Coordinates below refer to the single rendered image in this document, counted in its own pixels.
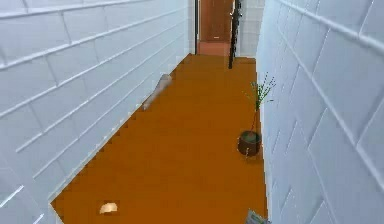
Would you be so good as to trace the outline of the house plant in brown pot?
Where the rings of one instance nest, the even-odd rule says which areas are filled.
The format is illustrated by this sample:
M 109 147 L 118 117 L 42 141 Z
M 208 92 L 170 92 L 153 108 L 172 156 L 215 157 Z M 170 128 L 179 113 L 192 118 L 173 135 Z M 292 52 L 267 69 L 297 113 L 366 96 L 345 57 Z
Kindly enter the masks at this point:
M 251 94 L 244 93 L 253 103 L 253 117 L 251 127 L 242 131 L 238 137 L 237 151 L 246 158 L 256 156 L 260 152 L 262 137 L 256 130 L 256 120 L 261 106 L 267 102 L 273 102 L 273 99 L 268 99 L 267 96 L 275 86 L 275 78 L 268 79 L 268 73 L 265 73 L 262 83 L 257 80 L 250 83 Z

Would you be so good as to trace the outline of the dark open room door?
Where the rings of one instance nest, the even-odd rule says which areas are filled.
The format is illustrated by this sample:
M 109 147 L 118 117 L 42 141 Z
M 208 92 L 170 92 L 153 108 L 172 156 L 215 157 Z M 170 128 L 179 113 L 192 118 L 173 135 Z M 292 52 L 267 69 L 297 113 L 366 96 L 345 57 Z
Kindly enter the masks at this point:
M 229 69 L 233 67 L 233 62 L 236 55 L 239 19 L 242 17 L 241 0 L 234 0 L 234 8 L 230 16 L 231 16 L 231 47 L 230 47 L 229 63 L 228 63 Z

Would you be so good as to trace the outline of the grey green flat object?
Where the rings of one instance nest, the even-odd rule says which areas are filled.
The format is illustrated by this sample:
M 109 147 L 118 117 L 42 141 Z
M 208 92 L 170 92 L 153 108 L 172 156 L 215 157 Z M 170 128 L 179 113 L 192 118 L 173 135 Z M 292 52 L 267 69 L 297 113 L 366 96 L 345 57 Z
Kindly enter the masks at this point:
M 249 209 L 245 224 L 270 224 L 270 222 L 266 218 L 257 214 L 255 211 Z

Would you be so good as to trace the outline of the brown wooden door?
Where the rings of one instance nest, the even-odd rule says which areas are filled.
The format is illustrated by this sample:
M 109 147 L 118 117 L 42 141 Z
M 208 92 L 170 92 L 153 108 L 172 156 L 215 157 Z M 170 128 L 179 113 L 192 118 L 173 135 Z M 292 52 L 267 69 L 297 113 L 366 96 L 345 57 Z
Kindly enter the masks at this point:
M 200 0 L 200 40 L 228 42 L 233 0 Z

